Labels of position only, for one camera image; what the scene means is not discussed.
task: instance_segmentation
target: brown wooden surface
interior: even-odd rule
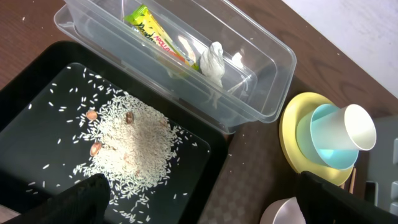
[[[343,107],[356,103],[364,107],[373,118],[398,114],[398,100],[360,69],[347,56],[340,52],[313,27],[305,22],[281,0],[231,0],[247,15],[285,42],[297,56],[295,78],[287,101],[303,91],[315,91],[328,97],[337,106]],[[53,23],[53,15],[64,5],[62,0],[1,0],[0,1],[0,89],[12,80],[24,67],[35,59],[45,48],[58,40],[67,40]],[[272,140],[272,147],[264,147],[266,142],[248,141],[242,137],[244,131],[254,138],[263,138],[250,129],[255,125]],[[269,155],[278,157],[282,167],[289,171],[287,162],[283,162],[278,141],[277,122],[260,122],[242,125],[233,140],[230,149],[249,149],[257,147],[270,151]],[[361,153],[357,162],[354,194],[360,197],[364,193],[368,155]],[[278,174],[276,170],[265,170],[269,175]],[[273,200],[285,196],[278,189],[283,183],[294,181],[269,177],[269,188],[264,193],[262,210]],[[257,214],[251,221],[258,220]]]

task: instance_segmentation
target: white cup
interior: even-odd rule
[[[317,149],[371,150],[376,128],[368,112],[349,105],[312,122],[313,143]]]

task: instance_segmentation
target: blue cup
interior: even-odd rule
[[[358,150],[319,149],[313,142],[313,134],[317,130],[313,121],[339,110],[335,105],[324,104],[305,115],[297,126],[296,140],[304,156],[312,162],[344,170],[350,168],[358,158]]]

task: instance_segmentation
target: clear plastic bin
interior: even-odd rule
[[[293,76],[295,55],[228,1],[65,2],[81,39],[120,59],[125,67],[165,95],[178,99],[179,105],[220,131],[229,134],[248,121],[270,123],[277,119]],[[194,60],[212,42],[222,44],[226,66],[222,88],[124,21],[141,4],[148,7],[166,33]],[[221,96],[216,108],[210,99],[211,92]]]

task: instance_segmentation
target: cup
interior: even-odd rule
[[[296,140],[303,155],[310,161],[338,170],[349,169],[358,158],[358,150],[333,150],[316,147],[313,135],[313,121],[340,110],[335,105],[324,104],[305,115],[298,122]]]
[[[318,149],[371,150],[376,128],[368,112],[349,105],[312,121],[313,143]]]

